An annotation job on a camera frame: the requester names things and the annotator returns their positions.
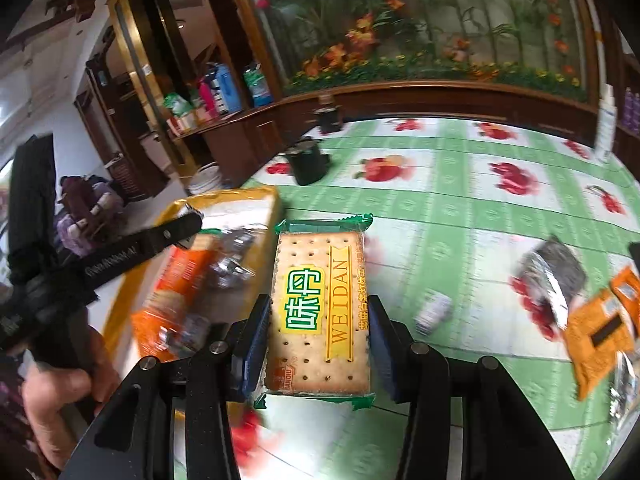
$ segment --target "human hand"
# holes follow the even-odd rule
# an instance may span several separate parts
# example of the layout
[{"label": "human hand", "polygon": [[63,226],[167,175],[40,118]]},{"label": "human hand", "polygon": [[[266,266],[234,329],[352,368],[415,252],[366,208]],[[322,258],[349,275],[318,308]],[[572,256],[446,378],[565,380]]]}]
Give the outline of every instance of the human hand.
[{"label": "human hand", "polygon": [[60,415],[60,409],[91,394],[98,402],[97,414],[120,384],[102,336],[93,328],[91,352],[95,362],[93,377],[84,370],[39,370],[36,365],[31,365],[22,384],[24,411],[36,441],[45,458],[60,470],[77,444]]}]

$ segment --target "glass display case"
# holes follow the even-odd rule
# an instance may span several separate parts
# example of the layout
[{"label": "glass display case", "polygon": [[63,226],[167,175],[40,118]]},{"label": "glass display case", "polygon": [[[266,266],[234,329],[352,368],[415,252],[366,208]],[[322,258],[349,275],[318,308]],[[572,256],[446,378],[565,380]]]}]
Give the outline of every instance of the glass display case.
[{"label": "glass display case", "polygon": [[252,0],[285,94],[476,80],[586,101],[575,0]]}]

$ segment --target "table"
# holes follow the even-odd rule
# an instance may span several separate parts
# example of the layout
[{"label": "table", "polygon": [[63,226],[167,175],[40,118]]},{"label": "table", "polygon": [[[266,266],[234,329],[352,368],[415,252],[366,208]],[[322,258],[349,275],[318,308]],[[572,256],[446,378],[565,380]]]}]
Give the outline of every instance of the table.
[{"label": "table", "polygon": [[[614,440],[609,383],[575,398],[564,344],[546,340],[511,286],[522,255],[551,233],[588,275],[585,296],[632,264],[640,240],[640,185],[614,157],[541,132],[444,118],[358,121],[321,136],[328,174],[306,187],[278,173],[276,157],[245,184],[278,186],[289,218],[370,212],[367,286],[391,319],[446,356],[495,355],[553,435],[576,478],[595,479]],[[414,317],[430,290],[453,300],[450,319],[428,338]],[[268,397],[267,450],[246,478],[391,479],[407,406],[393,404],[374,377],[371,410]],[[452,406],[450,478],[460,476],[462,408]]]}]

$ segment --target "black container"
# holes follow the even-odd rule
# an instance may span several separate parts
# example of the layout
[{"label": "black container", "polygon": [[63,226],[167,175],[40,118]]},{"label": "black container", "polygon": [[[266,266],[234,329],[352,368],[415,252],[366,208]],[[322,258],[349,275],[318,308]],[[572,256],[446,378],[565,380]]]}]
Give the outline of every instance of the black container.
[{"label": "black container", "polygon": [[315,110],[318,127],[322,134],[332,134],[342,129],[342,118],[337,106],[325,106]]},{"label": "black container", "polygon": [[313,184],[326,175],[328,158],[320,153],[318,141],[311,137],[302,137],[284,155],[299,186]]}]

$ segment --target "orange snack bag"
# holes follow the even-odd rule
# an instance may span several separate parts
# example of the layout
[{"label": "orange snack bag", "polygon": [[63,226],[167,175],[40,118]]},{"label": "orange snack bag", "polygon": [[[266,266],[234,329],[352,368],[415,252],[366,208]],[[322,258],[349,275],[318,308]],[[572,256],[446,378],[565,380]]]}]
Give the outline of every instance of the orange snack bag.
[{"label": "orange snack bag", "polygon": [[611,280],[611,290],[618,297],[640,333],[640,279],[626,266]]},{"label": "orange snack bag", "polygon": [[614,368],[617,352],[633,350],[634,340],[625,317],[625,309],[608,288],[569,312],[563,335],[574,364],[578,400],[584,400]]},{"label": "orange snack bag", "polygon": [[176,358],[168,349],[166,336],[180,332],[182,320],[215,254],[217,240],[214,235],[198,234],[191,249],[172,248],[144,306],[131,316],[140,356],[154,355],[162,362]]}]

